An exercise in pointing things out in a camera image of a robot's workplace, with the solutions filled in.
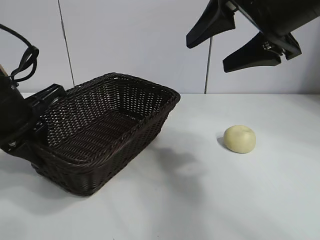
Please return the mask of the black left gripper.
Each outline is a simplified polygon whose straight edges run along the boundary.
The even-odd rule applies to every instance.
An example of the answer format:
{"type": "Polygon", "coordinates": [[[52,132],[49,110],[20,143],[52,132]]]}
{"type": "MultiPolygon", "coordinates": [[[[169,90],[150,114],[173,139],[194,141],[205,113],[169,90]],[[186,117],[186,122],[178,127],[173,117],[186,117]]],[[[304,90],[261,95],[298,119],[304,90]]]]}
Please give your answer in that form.
{"type": "Polygon", "coordinates": [[[48,145],[48,125],[39,121],[41,116],[57,100],[66,96],[59,84],[51,86],[24,98],[17,86],[8,77],[0,76],[0,149],[5,153],[29,161],[36,167],[46,166],[30,142],[18,139],[33,129],[34,136],[43,145],[48,145]]]}

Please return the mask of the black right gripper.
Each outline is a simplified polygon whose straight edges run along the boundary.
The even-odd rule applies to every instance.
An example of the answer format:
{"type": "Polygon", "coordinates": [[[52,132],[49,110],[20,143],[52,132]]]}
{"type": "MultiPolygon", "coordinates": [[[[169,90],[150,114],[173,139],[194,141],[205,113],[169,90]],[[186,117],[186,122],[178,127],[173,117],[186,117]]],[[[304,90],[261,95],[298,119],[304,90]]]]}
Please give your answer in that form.
{"type": "Polygon", "coordinates": [[[186,35],[186,46],[194,48],[220,33],[234,30],[239,10],[258,30],[248,43],[227,56],[223,70],[277,66],[281,56],[291,60],[302,54],[292,31],[320,16],[319,0],[210,0],[201,17],[186,35]]]}

